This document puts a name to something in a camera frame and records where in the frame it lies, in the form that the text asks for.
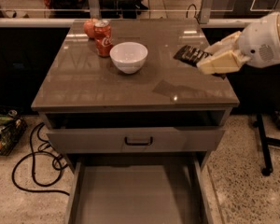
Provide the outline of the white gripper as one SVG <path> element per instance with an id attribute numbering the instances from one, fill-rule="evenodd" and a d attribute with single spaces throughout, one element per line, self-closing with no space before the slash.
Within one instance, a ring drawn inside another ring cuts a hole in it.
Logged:
<path id="1" fill-rule="evenodd" d="M 280 64 L 280 12 L 250 23 L 204 51 L 214 54 L 197 63 L 206 75 L 237 72 L 245 63 L 257 68 Z"/>

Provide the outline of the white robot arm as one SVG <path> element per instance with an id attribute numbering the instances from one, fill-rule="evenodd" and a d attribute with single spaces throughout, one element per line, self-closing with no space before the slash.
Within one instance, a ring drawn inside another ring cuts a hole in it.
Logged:
<path id="1" fill-rule="evenodd" d="M 210 56 L 197 67 L 207 75 L 237 72 L 244 64 L 256 68 L 280 64 L 280 12 L 248 24 L 242 32 L 228 35 L 204 51 Z"/>

